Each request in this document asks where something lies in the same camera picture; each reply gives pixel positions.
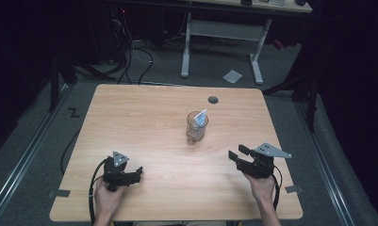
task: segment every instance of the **gray carpet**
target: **gray carpet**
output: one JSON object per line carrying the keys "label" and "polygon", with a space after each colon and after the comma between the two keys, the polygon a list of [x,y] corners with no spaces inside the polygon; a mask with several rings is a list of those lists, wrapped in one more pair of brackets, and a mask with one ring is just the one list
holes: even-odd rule
{"label": "gray carpet", "polygon": [[[188,78],[180,77],[183,46],[179,43],[178,41],[170,42],[170,45],[164,45],[162,48],[153,46],[151,43],[147,45],[142,42],[136,43],[137,48],[142,47],[153,55],[154,64],[143,76],[143,85],[147,85],[146,82],[157,82],[183,86],[267,89],[284,81],[293,60],[301,49],[301,46],[294,46],[279,51],[273,46],[264,46],[259,65],[265,84],[260,87],[255,85],[247,55],[251,52],[253,43],[244,42],[233,46],[215,44],[206,51],[192,51]],[[198,44],[194,47],[204,48],[206,44]],[[145,62],[149,59],[145,53],[135,51],[129,70],[131,81],[139,79],[149,65]],[[111,67],[105,64],[97,68],[106,71]],[[235,84],[222,79],[231,70],[243,75]],[[112,76],[118,78],[120,74],[115,73]],[[94,90],[101,83],[110,82],[78,76],[77,84],[69,89],[71,93],[60,106],[23,180],[4,209],[0,217],[0,225],[90,225],[88,222],[51,221],[49,213],[54,198],[49,197],[49,193],[59,187],[62,180],[60,169],[62,153],[80,128]],[[122,84],[126,83],[127,78],[124,77]],[[309,137],[307,128],[304,127],[296,105],[291,102],[287,94],[289,91],[279,91],[277,95],[267,96],[266,101],[283,150],[293,154],[293,158],[288,160],[288,167],[294,184],[301,186],[304,190],[298,194],[304,216],[298,220],[283,220],[282,223],[283,225],[341,225],[336,208],[321,177],[312,139]],[[0,191],[46,117],[50,104],[49,95],[50,89],[46,86],[36,102],[20,118],[18,127],[1,149]],[[76,109],[75,115],[78,117],[72,117],[70,108]],[[352,211],[354,225],[378,225],[378,217],[335,139],[320,99],[315,126],[315,136],[336,176],[338,186],[344,192],[344,198]],[[74,142],[66,152],[64,166],[68,163],[73,146]],[[260,220],[246,221],[244,225],[260,225]]]}

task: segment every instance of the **desk leg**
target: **desk leg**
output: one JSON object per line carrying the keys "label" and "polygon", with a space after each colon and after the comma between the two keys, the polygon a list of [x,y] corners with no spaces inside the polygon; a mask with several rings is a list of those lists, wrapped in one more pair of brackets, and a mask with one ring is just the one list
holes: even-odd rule
{"label": "desk leg", "polygon": [[189,38],[191,32],[191,13],[188,13],[188,22],[186,28],[186,45],[185,52],[183,53],[183,62],[182,62],[182,77],[189,76]]}
{"label": "desk leg", "polygon": [[255,77],[255,82],[258,85],[263,84],[263,79],[262,79],[262,74],[261,71],[259,70],[259,65],[258,65],[258,58],[262,50],[262,46],[265,42],[266,36],[268,35],[269,27],[271,26],[271,19],[267,20],[265,22],[265,25],[262,29],[258,46],[256,47],[255,53],[250,54],[250,60],[251,60],[251,65],[253,66],[253,72],[254,72],[254,77]]}

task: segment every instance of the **human hand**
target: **human hand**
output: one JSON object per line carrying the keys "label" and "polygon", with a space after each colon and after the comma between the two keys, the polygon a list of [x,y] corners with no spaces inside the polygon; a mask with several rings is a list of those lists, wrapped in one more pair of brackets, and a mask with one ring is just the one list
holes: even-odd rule
{"label": "human hand", "polygon": [[274,190],[274,180],[270,176],[265,179],[256,179],[246,173],[244,176],[250,181],[251,190],[256,202],[270,202],[272,203],[272,195]]}
{"label": "human hand", "polygon": [[95,226],[110,224],[112,216],[118,209],[121,197],[126,186],[119,186],[115,192],[107,189],[107,183],[103,178],[99,178],[96,183],[94,199],[95,199]]}

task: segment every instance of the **table top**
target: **table top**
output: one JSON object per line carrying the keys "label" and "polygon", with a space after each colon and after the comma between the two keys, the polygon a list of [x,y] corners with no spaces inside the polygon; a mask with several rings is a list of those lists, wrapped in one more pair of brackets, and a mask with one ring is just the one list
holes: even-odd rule
{"label": "table top", "polygon": [[[211,104],[210,96],[219,101]],[[209,118],[205,137],[189,145],[187,115],[203,109]],[[259,89],[100,85],[59,188],[71,193],[56,197],[50,218],[90,221],[90,179],[113,151],[130,158],[126,172],[143,167],[140,183],[124,192],[114,220],[260,218],[250,184],[228,151],[251,161],[238,145],[253,149],[265,141],[280,148]],[[283,173],[277,214],[300,218],[297,194],[284,189],[293,185],[286,159],[274,161]]]}
{"label": "table top", "polygon": [[300,7],[295,3],[294,0],[286,0],[283,6],[272,5],[263,1],[259,1],[259,2],[253,1],[253,4],[250,7],[243,6],[240,0],[192,0],[192,2],[220,4],[220,5],[235,6],[235,7],[245,7],[245,8],[263,8],[263,9],[271,9],[271,10],[276,10],[276,11],[287,11],[287,12],[305,12],[305,13],[312,12],[312,7],[310,7],[308,3]]}

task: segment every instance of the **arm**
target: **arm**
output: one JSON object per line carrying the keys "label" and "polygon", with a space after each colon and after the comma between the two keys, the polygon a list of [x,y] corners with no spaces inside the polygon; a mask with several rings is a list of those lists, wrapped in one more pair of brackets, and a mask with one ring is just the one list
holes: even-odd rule
{"label": "arm", "polygon": [[274,180],[268,177],[266,179],[256,179],[244,173],[244,176],[250,181],[253,196],[258,204],[262,222],[265,226],[280,226],[280,220],[273,208],[272,195],[274,190]]}
{"label": "arm", "polygon": [[96,184],[94,226],[109,226],[126,186],[120,186],[115,192],[112,192],[107,189],[107,183],[103,178],[98,179]]}

